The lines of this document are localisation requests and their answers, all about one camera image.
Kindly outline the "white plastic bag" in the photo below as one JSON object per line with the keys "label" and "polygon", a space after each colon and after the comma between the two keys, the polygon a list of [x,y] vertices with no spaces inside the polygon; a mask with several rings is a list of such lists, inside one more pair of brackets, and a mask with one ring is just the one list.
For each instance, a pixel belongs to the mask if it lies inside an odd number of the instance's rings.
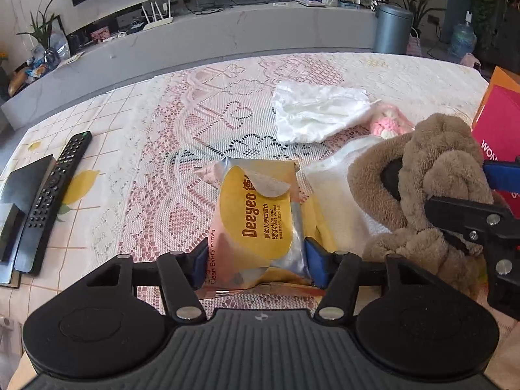
{"label": "white plastic bag", "polygon": [[282,81],[271,100],[277,140],[283,144],[322,143],[369,120],[373,105],[361,88]]}

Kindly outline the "lace tablecloth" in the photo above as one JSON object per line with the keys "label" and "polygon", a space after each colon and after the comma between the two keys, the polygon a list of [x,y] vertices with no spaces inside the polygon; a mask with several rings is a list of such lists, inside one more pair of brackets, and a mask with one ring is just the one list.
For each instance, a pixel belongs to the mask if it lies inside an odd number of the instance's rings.
{"label": "lace tablecloth", "polygon": [[282,81],[362,88],[411,122],[454,114],[470,123],[487,81],[459,64],[370,54],[296,54],[207,64],[130,84],[32,126],[8,160],[10,173],[88,130],[93,139],[59,210],[41,273],[1,290],[2,316],[23,322],[36,308],[116,253],[151,261],[205,237],[218,193],[196,170],[225,157],[332,156],[364,127],[318,144],[281,144],[271,99]]}

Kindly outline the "yellow Deeyeo wet wipes pack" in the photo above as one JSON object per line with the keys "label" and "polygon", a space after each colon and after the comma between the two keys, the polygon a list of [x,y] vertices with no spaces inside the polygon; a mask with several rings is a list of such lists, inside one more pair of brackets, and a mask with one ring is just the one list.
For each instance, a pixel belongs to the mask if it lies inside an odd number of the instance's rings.
{"label": "yellow Deeyeo wet wipes pack", "polygon": [[219,191],[208,231],[205,289],[311,285],[299,169],[293,160],[228,157],[197,169],[196,175]]}

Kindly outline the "blue-grey trash bin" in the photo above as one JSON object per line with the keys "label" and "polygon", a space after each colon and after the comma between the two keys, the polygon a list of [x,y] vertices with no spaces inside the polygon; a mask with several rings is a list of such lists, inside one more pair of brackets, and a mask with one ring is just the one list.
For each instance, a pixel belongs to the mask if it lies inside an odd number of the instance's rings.
{"label": "blue-grey trash bin", "polygon": [[379,5],[375,17],[375,53],[405,55],[413,20],[412,13],[396,5]]}

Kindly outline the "pastel striped handbag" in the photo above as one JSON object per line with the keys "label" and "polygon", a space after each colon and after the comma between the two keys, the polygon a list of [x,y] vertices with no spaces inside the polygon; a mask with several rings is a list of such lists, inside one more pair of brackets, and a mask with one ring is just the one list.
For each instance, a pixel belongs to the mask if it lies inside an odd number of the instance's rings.
{"label": "pastel striped handbag", "polygon": [[410,57],[422,57],[421,37],[415,28],[411,28],[406,54]]}

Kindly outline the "white wifi router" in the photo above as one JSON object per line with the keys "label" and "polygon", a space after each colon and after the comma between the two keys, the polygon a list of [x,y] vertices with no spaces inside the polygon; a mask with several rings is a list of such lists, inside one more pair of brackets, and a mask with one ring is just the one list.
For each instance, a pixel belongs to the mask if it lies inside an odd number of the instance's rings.
{"label": "white wifi router", "polygon": [[141,9],[145,16],[145,31],[173,22],[172,0],[151,0],[143,3]]}

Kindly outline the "pink white crochet doll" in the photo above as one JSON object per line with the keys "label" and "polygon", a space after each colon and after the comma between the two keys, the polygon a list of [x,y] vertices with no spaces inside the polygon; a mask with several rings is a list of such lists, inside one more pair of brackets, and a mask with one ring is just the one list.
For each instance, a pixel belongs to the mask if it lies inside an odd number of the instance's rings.
{"label": "pink white crochet doll", "polygon": [[396,106],[379,101],[374,105],[369,130],[374,136],[390,139],[413,132],[414,125]]}

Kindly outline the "black TV remote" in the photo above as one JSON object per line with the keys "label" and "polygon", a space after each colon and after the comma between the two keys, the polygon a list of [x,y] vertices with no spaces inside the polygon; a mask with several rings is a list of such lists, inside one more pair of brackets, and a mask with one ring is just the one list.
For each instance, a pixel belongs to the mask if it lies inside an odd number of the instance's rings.
{"label": "black TV remote", "polygon": [[93,139],[90,131],[71,137],[63,148],[42,189],[37,193],[22,229],[14,269],[37,276],[58,211],[86,149]]}

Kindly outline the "brown plush toy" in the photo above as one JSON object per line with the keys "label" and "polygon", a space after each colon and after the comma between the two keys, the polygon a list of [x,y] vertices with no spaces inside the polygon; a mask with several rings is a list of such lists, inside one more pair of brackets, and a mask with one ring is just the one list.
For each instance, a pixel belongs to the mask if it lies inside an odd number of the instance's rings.
{"label": "brown plush toy", "polygon": [[483,171],[484,158],[460,118],[433,114],[411,133],[384,140],[355,159],[348,170],[353,200],[387,232],[371,237],[362,258],[389,254],[409,261],[470,298],[479,295],[482,246],[459,233],[441,231],[427,219],[433,196],[505,206]]}

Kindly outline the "yellow white cloth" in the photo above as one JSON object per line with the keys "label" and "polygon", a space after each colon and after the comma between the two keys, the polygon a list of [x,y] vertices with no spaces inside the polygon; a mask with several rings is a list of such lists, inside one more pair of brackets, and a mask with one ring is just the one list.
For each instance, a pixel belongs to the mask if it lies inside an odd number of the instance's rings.
{"label": "yellow white cloth", "polygon": [[347,174],[353,161],[380,137],[357,137],[328,158],[302,168],[310,191],[301,204],[303,233],[315,239],[326,251],[363,254],[369,239],[388,231],[354,201]]}

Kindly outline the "water jug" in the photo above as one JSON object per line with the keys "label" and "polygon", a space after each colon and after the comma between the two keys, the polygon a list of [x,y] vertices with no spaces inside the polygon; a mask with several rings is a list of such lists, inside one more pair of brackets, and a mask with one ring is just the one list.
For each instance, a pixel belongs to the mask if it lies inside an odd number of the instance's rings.
{"label": "water jug", "polygon": [[452,57],[461,61],[468,53],[472,53],[477,43],[477,36],[472,26],[473,14],[467,11],[464,22],[454,27],[450,40],[449,53]]}

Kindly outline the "small plant in vase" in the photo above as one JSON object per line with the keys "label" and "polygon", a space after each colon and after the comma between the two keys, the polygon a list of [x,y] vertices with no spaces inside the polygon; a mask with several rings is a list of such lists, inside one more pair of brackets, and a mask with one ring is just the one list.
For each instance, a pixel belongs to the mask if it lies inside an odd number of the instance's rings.
{"label": "small plant in vase", "polygon": [[41,45],[43,48],[43,62],[51,71],[57,68],[60,62],[59,54],[50,43],[53,32],[53,23],[57,19],[54,12],[50,12],[49,8],[54,0],[49,0],[43,10],[40,6],[36,13],[30,12],[32,30],[28,32],[18,32],[18,35],[29,35]]}

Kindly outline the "potted plant by bin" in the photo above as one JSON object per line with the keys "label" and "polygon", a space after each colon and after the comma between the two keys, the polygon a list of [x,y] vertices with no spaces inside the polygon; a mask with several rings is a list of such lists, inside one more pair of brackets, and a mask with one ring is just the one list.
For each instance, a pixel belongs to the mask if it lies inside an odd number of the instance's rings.
{"label": "potted plant by bin", "polygon": [[415,28],[421,37],[421,20],[432,11],[445,11],[445,8],[433,7],[434,0],[401,0],[397,6],[411,12],[411,28]]}

